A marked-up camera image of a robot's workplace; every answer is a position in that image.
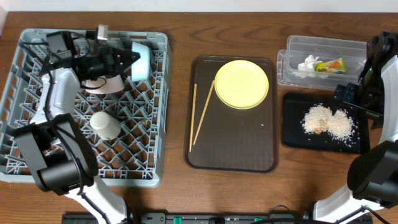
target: pair of chopsticks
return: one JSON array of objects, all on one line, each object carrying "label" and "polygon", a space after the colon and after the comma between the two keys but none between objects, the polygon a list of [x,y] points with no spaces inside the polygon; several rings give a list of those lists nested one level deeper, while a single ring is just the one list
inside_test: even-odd
[{"label": "pair of chopsticks", "polygon": [[[198,138],[198,134],[200,131],[200,127],[201,127],[201,123],[203,121],[203,118],[205,117],[205,113],[206,113],[206,109],[207,109],[207,104],[209,103],[210,100],[210,96],[211,96],[211,92],[213,91],[213,87],[214,87],[214,80],[211,83],[211,87],[210,87],[210,91],[209,91],[209,95],[207,96],[207,100],[205,103],[205,107],[203,109],[203,112],[201,113],[201,118],[199,121],[199,126],[197,129],[197,134],[195,135],[195,140],[193,141],[193,145],[195,145],[197,138]],[[189,151],[191,152],[192,150],[192,138],[193,138],[193,122],[195,120],[195,103],[197,100],[197,84],[195,84],[195,86],[193,87],[193,103],[192,103],[192,117],[191,117],[191,137],[190,137],[190,143],[189,143]]]}]

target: yellow plate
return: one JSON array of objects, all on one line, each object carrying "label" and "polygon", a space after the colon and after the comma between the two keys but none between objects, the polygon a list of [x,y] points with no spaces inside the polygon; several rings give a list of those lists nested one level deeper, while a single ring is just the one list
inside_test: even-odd
[{"label": "yellow plate", "polygon": [[226,105],[236,109],[249,109],[266,98],[268,78],[255,63],[235,60],[218,70],[215,89]]}]

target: brown tray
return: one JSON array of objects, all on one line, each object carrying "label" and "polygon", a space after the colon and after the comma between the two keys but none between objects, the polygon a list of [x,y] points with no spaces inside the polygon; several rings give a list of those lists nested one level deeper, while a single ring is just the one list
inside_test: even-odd
[{"label": "brown tray", "polygon": [[[193,139],[217,71],[233,60],[248,60],[260,66],[269,81],[262,103],[248,110],[225,105],[213,89],[195,145],[190,150],[193,89],[197,84]],[[192,65],[188,109],[186,162],[198,169],[270,172],[278,163],[277,84],[274,64],[264,58],[201,56]]]}]

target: wooden surface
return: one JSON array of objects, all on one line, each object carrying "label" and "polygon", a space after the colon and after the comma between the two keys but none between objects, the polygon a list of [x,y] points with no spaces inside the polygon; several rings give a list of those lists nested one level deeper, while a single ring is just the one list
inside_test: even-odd
[{"label": "wooden surface", "polygon": [[[93,29],[98,24],[112,30],[164,32],[173,51],[163,183],[155,189],[113,188],[129,206],[139,212],[267,213],[283,204],[303,212],[345,184],[356,156],[280,144],[279,166],[270,174],[192,169],[183,159],[191,64],[205,54],[265,57],[276,63],[290,35],[367,41],[382,30],[397,32],[398,14],[10,12],[0,40],[1,89],[24,29]],[[288,91],[321,92],[278,87],[279,111]],[[379,130],[371,133],[372,146],[379,135]],[[67,212],[86,210],[34,184],[0,183],[0,223],[60,223]],[[380,214],[398,222],[398,208]]]}]

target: black tray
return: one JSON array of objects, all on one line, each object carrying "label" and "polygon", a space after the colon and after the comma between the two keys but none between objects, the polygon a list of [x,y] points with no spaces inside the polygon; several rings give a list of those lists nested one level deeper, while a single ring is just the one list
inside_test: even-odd
[{"label": "black tray", "polygon": [[328,107],[331,96],[286,93],[283,101],[282,135],[283,143],[290,147],[301,147],[319,151],[348,152],[363,154],[370,150],[368,119],[365,115],[351,106],[342,106],[348,112],[354,124],[358,127],[347,141],[332,140],[332,137],[322,132],[321,134],[306,134],[301,121],[311,107],[323,103]]},{"label": "black tray", "polygon": [[[193,138],[199,125],[212,81],[217,71],[233,60],[248,60],[260,66],[269,81],[262,103],[248,110],[225,105],[213,89],[196,144],[190,145],[193,86],[197,84]],[[278,162],[277,87],[274,65],[264,58],[201,56],[192,67],[188,109],[186,162],[199,169],[269,172]]]}]

